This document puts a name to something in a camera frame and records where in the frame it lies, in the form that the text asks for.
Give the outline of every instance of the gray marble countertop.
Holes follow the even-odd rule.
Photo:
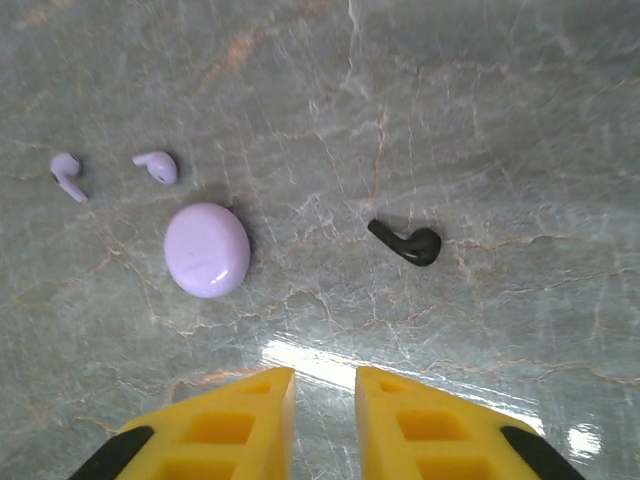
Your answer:
[[[298,371],[293,477],[359,478],[376,365],[640,479],[640,2],[8,0],[0,6],[0,476],[64,479],[127,420]],[[134,154],[167,149],[181,181]],[[51,179],[79,156],[76,204]],[[219,300],[168,220],[253,242]],[[431,267],[366,230],[430,225]]]

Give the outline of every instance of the earbud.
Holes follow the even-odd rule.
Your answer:
[[[173,158],[165,152],[149,152],[133,157],[138,167],[147,167],[153,178],[160,183],[170,185],[178,181],[178,167]]]
[[[80,175],[82,170],[80,160],[73,158],[68,153],[59,153],[51,159],[49,168],[58,185],[71,195],[76,202],[83,203],[87,201],[87,196],[69,180],[69,177]]]
[[[430,228],[420,228],[405,240],[378,220],[371,220],[367,228],[387,247],[419,267],[427,267],[435,262],[442,247],[442,239]]]

